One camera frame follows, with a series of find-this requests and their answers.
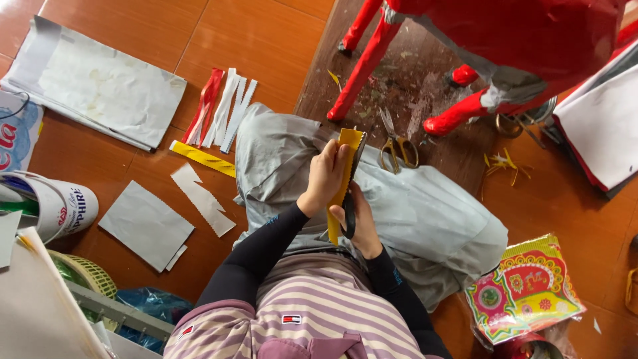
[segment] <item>wooden board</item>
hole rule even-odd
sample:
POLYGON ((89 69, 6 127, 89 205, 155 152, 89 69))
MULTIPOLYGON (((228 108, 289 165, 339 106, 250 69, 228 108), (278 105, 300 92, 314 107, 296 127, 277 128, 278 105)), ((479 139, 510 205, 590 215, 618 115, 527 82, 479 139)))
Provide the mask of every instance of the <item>wooden board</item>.
POLYGON ((321 121, 336 131, 339 127, 356 125, 358 130, 369 132, 368 144, 381 148, 387 132, 378 109, 388 107, 397 134, 417 145, 420 164, 434 166, 476 195, 485 169, 483 154, 491 150, 494 142, 493 120, 486 118, 472 125, 461 125, 445 137, 426 137, 422 122, 485 84, 479 81, 466 89, 452 89, 444 84, 443 75, 461 65, 461 60, 411 20, 403 24, 393 39, 381 64, 373 72, 373 80, 359 93, 346 119, 333 123, 326 118, 339 95, 339 88, 327 70, 339 76, 344 86, 380 18, 377 14, 370 23, 352 58, 340 54, 337 45, 362 3, 362 0, 335 2, 294 113, 321 121))

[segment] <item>blue plastic bag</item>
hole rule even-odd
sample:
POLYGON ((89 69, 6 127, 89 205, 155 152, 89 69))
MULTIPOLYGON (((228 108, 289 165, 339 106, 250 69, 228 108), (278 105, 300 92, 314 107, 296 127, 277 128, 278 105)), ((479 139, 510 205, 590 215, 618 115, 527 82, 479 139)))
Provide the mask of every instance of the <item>blue plastic bag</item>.
MULTIPOLYGON (((117 291, 116 300, 173 325, 193 310, 193 305, 186 300, 152 287, 120 289, 117 291)), ((127 326, 122 326, 119 332, 122 337, 136 343, 140 340, 141 334, 127 326)), ((148 335, 144 335, 139 344, 156 353, 159 353, 161 348, 161 340, 148 335)))

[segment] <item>plastic basket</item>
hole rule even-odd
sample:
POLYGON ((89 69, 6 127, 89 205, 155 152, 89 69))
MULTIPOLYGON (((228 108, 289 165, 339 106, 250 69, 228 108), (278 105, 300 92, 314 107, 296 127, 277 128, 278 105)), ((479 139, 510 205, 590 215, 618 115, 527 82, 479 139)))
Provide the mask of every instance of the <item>plastic basket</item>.
POLYGON ((71 254, 62 254, 55 250, 48 250, 48 253, 75 270, 87 282, 92 291, 115 299, 117 287, 111 277, 100 266, 88 259, 71 254))

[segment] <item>black wire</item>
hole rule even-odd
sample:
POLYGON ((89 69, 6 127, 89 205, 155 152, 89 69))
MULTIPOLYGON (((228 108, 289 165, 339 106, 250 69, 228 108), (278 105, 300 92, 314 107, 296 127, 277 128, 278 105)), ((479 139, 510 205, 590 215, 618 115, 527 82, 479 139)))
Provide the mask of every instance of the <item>black wire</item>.
POLYGON ((7 92, 7 93, 11 93, 13 95, 17 95, 17 94, 23 93, 23 94, 27 95, 27 99, 24 101, 24 103, 22 104, 21 108, 18 109, 18 111, 15 111, 14 113, 12 113, 12 114, 10 114, 8 116, 0 117, 0 119, 9 118, 9 117, 12 117, 12 116, 15 116, 15 115, 19 114, 22 110, 24 110, 25 107, 27 107, 27 104, 29 103, 29 100, 31 99, 31 96, 29 96, 29 94, 24 92, 24 91, 22 91, 22 92, 7 92))

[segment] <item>scissors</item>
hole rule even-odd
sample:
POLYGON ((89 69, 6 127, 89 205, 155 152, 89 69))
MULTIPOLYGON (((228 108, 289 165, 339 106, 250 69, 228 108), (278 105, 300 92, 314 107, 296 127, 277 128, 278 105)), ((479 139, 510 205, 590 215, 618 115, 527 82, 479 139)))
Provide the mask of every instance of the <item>scissors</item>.
POLYGON ((392 123, 392 118, 390 117, 390 111, 388 111, 388 108, 385 108, 385 112, 381 111, 381 109, 379 109, 379 113, 381 115, 381 120, 383 120, 383 124, 385 125, 385 129, 388 131, 388 141, 386 141, 386 143, 383 145, 383 148, 381 149, 381 153, 379 153, 379 158, 381 159, 381 166, 383 166, 383 169, 385 169, 386 171, 390 171, 388 169, 388 167, 386 167, 385 162, 383 161, 383 152, 385 152, 386 150, 390 151, 391 157, 394 160, 394 170, 392 171, 394 174, 397 174, 397 172, 399 172, 399 163, 397 162, 397 154, 394 151, 394 142, 396 141, 399 144, 399 147, 401 148, 401 153, 403 154, 403 162, 405 162, 405 166, 407 166, 408 168, 417 168, 419 166, 419 151, 417 150, 417 147, 414 146, 414 143, 408 141, 408 139, 406 139, 405 137, 401 137, 399 135, 396 134, 396 132, 394 131, 394 124, 392 123), (414 154, 414 157, 416 158, 414 163, 410 163, 410 161, 408 160, 408 154, 405 151, 405 146, 404 144, 410 144, 410 150, 412 150, 412 153, 414 154))
MULTIPOLYGON (((352 170, 350 170, 350 180, 348 184, 354 179, 355 171, 357 170, 357 166, 359 165, 359 160, 361 159, 361 154, 363 153, 363 147, 366 146, 367 132, 364 132, 361 135, 361 141, 359 142, 359 147, 357 148, 357 152, 355 152, 354 157, 352 158, 352 170)), ((346 227, 347 230, 341 227, 341 233, 348 238, 352 239, 355 235, 355 226, 357 225, 356 217, 355 217, 355 201, 350 192, 346 192, 345 197, 343 197, 343 203, 341 204, 343 211, 346 213, 346 227)))

